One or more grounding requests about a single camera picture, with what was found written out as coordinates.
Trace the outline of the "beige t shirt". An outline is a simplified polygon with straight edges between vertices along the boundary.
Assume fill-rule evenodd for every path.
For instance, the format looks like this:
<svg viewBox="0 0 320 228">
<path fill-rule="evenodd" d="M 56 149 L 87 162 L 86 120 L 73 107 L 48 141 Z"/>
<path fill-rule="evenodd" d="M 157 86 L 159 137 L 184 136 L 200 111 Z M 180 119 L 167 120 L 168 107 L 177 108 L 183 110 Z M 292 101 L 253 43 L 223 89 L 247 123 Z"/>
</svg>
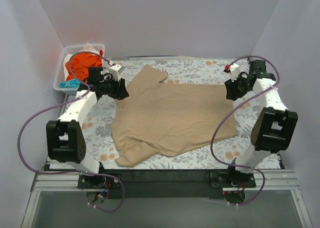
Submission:
<svg viewBox="0 0 320 228">
<path fill-rule="evenodd" d="M 173 157 L 237 135 L 233 103 L 223 85 L 167 83 L 145 65 L 116 102 L 111 134 L 119 166 L 134 167 L 154 155 Z"/>
</svg>

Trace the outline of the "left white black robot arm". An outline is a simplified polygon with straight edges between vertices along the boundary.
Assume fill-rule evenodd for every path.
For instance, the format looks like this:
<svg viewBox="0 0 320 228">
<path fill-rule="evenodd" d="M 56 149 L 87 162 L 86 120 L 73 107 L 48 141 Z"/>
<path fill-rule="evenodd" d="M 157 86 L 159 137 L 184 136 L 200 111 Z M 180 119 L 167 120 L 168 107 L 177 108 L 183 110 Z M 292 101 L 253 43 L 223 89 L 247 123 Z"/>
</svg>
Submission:
<svg viewBox="0 0 320 228">
<path fill-rule="evenodd" d="M 88 77 L 77 89 L 75 102 L 57 119 L 46 124 L 47 151 L 51 160 L 66 163 L 75 170 L 98 173 L 102 164 L 87 152 L 82 125 L 89 111 L 102 96 L 115 100 L 129 97 L 125 79 L 120 77 L 124 66 L 90 67 Z"/>
</svg>

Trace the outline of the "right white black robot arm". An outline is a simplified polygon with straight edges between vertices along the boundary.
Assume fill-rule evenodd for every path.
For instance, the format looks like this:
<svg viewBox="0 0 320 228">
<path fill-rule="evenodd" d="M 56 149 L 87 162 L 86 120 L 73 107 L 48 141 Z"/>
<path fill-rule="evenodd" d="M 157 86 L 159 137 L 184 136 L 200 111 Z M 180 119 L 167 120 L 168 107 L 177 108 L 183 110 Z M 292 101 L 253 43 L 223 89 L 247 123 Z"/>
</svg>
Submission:
<svg viewBox="0 0 320 228">
<path fill-rule="evenodd" d="M 267 72 L 264 60 L 251 61 L 248 72 L 240 71 L 237 64 L 226 65 L 224 71 L 230 74 L 230 79 L 224 83 L 226 98 L 236 101 L 254 92 L 261 108 L 251 131 L 250 146 L 227 168 L 227 178 L 235 186 L 253 179 L 252 169 L 265 158 L 289 147 L 298 114 L 283 104 L 274 87 L 276 77 Z"/>
</svg>

